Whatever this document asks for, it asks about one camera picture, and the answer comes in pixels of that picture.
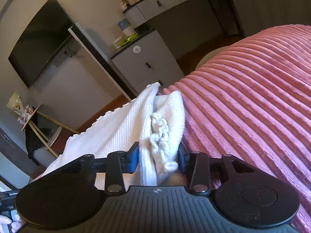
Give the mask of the left hand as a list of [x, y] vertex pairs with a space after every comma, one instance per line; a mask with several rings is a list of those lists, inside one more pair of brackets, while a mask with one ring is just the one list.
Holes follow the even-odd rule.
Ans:
[[0, 217], [1, 217], [1, 225], [0, 225], [1, 233], [18, 232], [24, 225], [16, 209], [12, 211], [1, 212]]

